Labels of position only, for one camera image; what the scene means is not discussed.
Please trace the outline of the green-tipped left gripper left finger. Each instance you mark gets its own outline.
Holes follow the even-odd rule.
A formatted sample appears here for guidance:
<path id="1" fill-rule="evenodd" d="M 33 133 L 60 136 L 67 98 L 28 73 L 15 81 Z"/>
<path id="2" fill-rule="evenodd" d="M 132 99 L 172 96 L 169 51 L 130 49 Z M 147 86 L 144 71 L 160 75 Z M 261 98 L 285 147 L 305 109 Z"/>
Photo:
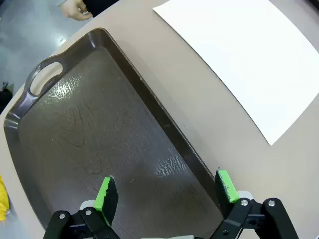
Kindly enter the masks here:
<path id="1" fill-rule="evenodd" d="M 118 204 L 112 176 L 104 178 L 93 205 L 87 202 L 76 213 L 56 211 L 45 231 L 45 239 L 117 239 L 111 228 Z"/>

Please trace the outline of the green-tipped left gripper right finger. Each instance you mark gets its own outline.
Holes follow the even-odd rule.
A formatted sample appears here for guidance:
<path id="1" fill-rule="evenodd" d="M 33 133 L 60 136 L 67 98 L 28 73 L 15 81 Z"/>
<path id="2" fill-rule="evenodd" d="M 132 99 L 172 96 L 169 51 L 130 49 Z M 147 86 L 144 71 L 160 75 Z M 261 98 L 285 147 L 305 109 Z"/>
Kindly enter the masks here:
<path id="1" fill-rule="evenodd" d="M 254 230 L 260 239 L 297 239 L 290 217 L 278 198 L 258 203 L 250 192 L 237 191 L 226 170 L 215 174 L 215 189 L 223 221 L 212 239 L 238 239 L 244 230 Z"/>

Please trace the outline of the person's right hand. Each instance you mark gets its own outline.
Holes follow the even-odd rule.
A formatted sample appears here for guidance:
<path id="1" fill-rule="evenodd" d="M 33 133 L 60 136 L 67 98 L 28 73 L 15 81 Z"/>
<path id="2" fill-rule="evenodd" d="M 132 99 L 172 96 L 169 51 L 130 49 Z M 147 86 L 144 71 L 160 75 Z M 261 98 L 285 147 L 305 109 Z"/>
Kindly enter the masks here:
<path id="1" fill-rule="evenodd" d="M 93 17 L 82 0 L 65 0 L 59 4 L 59 7 L 67 18 L 77 21 L 85 21 Z"/>

